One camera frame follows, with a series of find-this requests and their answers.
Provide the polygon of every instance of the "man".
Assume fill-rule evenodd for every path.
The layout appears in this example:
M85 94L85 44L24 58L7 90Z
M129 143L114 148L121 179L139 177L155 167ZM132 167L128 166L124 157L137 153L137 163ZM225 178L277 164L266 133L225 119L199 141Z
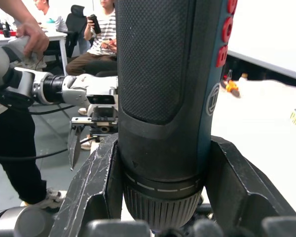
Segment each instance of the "man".
M34 0L38 10L42 11L44 17L40 22L42 28L47 30L56 30L60 32L68 31L65 20L57 11L50 9L49 0Z
M88 19L84 31L85 40L94 37L93 45L85 54L77 57L66 66L69 75L78 76L85 73L85 66L95 60L116 60L116 21L114 0L101 0L102 13L97 15L101 33L94 35L94 23Z
M0 8L22 24L18 28L18 36L30 36L24 49L26 56L46 50L49 40L22 0L0 0ZM30 114L18 113L0 105L0 156L16 157L16 160L18 157L36 156L34 133L35 124ZM61 206L66 192L46 189L46 181L41 179L35 160L0 161L0 164L25 205L53 209Z

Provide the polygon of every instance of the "white desk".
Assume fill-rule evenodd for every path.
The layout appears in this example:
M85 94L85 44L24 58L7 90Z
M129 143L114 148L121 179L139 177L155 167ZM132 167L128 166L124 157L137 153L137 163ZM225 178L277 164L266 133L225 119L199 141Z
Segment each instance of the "white desk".
M239 0L228 54L296 79L296 0Z
M276 81L238 82L241 99L221 90L213 116L212 135L238 148L256 165L296 211L296 88ZM92 143L91 152L98 144ZM125 202L122 220L133 220Z
M46 32L45 34L49 38L50 41L59 41L64 74L67 76L66 66L67 66L68 62L67 62L67 53L66 53L66 47L65 47L67 34L61 33L61 32ZM5 38L3 35L0 35L0 46L7 45L9 40L11 40L13 38L14 37Z

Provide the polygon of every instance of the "striped shirt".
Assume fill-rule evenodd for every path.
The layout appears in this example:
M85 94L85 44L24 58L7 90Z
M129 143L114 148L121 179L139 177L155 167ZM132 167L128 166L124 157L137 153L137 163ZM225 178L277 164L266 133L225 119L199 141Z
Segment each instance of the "striped shirt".
M115 9L110 15L101 14L97 16L101 33L95 36L92 47L88 50L88 53L95 55L112 55L116 53L112 52L109 48L101 48L102 42L109 41L116 38L116 19Z

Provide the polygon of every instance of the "brown pants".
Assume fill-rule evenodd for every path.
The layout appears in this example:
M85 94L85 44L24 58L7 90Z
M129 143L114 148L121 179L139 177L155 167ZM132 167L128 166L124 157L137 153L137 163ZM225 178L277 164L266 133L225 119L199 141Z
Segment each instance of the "brown pants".
M73 61L71 61L67 66L66 66L66 72L68 75L71 76L79 76L81 74L85 73L85 66L96 60L101 60L101 61L115 61L116 57L115 56L110 56L110 55L94 55L91 53L85 53Z

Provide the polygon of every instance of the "gray floor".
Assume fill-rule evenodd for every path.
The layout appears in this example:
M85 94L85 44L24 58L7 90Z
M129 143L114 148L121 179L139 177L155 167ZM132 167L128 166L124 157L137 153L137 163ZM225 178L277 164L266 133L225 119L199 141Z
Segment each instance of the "gray floor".
M55 106L39 106L35 107L39 112L57 109ZM70 117L77 117L77 108L71 108L66 110ZM67 140L69 132L69 119L62 113L56 112L49 115L43 115L47 122L55 128L61 136ZM37 116L33 116L36 124L36 148L37 155L44 155L52 153L61 149L66 148L64 141L56 137L48 127L38 119ZM86 135L88 129L85 129L83 134ZM37 165L41 170L41 174L44 180L47 181L47 186L59 190L66 190L71 182L71 179L82 166L84 161L87 159L89 152L83 151L80 154L80 159L74 171L70 171L68 152L58 154L49 158L37 160ZM10 182L0 165L0 211L19 206L21 200L17 193L14 191Z

